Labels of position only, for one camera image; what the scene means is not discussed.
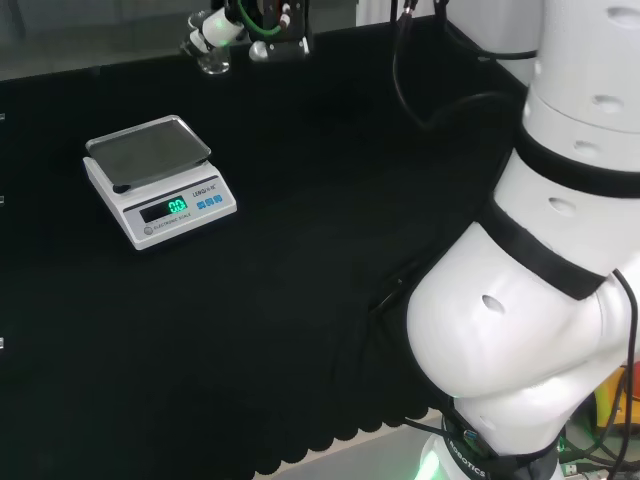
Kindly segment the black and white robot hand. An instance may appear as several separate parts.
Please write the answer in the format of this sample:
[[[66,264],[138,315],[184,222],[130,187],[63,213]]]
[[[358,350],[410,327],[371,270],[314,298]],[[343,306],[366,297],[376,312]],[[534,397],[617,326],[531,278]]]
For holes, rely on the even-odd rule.
[[[303,59],[313,47],[307,1],[212,1],[189,17],[188,27],[181,49],[194,58],[243,39],[255,62]]]

